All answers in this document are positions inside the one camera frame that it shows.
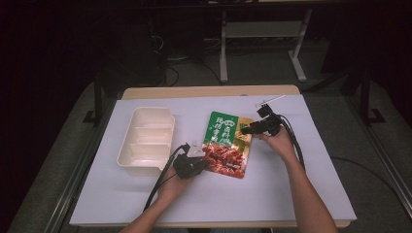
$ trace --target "white plastic container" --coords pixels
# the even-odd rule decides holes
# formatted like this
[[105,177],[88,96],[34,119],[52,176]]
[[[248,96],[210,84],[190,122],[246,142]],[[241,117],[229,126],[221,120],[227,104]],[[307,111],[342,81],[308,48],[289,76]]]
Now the white plastic container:
[[167,108],[134,111],[118,156],[119,166],[132,176],[160,175],[170,156],[175,118]]

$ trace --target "gray carpet floor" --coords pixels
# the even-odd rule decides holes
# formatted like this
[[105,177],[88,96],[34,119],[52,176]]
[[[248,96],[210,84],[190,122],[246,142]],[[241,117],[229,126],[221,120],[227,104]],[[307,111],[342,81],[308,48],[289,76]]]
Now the gray carpet floor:
[[[227,60],[228,84],[295,84],[299,88],[312,86],[327,77],[327,74],[321,74],[326,50],[326,42],[307,43],[302,47],[299,57],[308,78],[306,83],[297,81],[285,47],[230,55]],[[167,69],[167,82],[173,83],[179,78],[175,85],[219,85],[215,75],[219,74],[218,56],[207,56],[205,64],[206,66],[193,62],[173,64],[171,67],[179,75],[174,70]],[[411,232],[411,220],[392,188],[387,186],[386,182],[390,179],[367,132],[373,130],[405,184],[412,187],[412,171],[409,168],[412,164],[412,130],[393,107],[386,91],[376,83],[371,84],[370,108],[378,109],[387,122],[365,127],[357,113],[359,94],[353,97],[341,95],[339,87],[342,82],[343,79],[338,80],[316,93],[304,95],[358,217],[348,227],[340,229],[340,232]],[[108,116],[111,101],[114,100],[105,98],[105,103],[109,103],[105,105],[105,114]],[[61,199],[61,194],[74,176],[73,169],[90,140],[96,137],[98,127],[83,122],[87,112],[93,108],[91,83],[68,116],[9,232],[94,233],[120,230],[117,227],[85,228],[69,225],[76,196],[68,200],[68,210],[58,210],[64,214],[67,211],[61,224],[55,227],[49,225],[50,218],[55,216],[56,206],[65,201]],[[76,190],[77,195],[81,188],[80,185]],[[297,232],[296,229],[273,231]]]

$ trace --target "white metal stand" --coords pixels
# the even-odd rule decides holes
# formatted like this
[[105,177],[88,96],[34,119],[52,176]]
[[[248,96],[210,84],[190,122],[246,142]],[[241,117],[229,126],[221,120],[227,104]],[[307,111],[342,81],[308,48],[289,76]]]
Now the white metal stand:
[[256,22],[227,22],[226,12],[222,19],[222,47],[221,47],[221,82],[227,83],[226,63],[226,38],[251,38],[251,37],[296,37],[297,43],[293,50],[289,51],[294,71],[300,82],[306,81],[298,55],[305,37],[312,10],[306,11],[304,19],[298,21],[256,21]]

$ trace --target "person's left hand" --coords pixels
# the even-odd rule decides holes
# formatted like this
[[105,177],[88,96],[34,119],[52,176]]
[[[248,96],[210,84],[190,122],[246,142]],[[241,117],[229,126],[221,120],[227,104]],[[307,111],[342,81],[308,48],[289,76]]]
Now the person's left hand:
[[176,170],[172,166],[170,167],[164,178],[163,184],[158,189],[157,199],[167,204],[173,203],[187,188],[187,186],[193,181],[194,178],[183,180],[176,175]]

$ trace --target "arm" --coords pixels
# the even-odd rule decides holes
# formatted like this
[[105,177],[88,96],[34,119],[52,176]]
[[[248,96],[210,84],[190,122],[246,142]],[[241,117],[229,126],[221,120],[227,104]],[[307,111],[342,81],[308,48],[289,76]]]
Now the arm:
[[285,162],[291,184],[292,200],[299,232],[337,232],[336,225],[318,192],[301,167],[290,135],[284,127],[276,136],[257,135]]
[[169,168],[164,180],[172,177],[165,182],[157,192],[156,200],[151,206],[134,219],[129,225],[127,225],[121,233],[126,232],[151,232],[157,219],[163,214],[170,205],[183,193],[186,187],[191,183],[193,179],[182,180],[178,176],[175,176],[176,171],[173,167]]

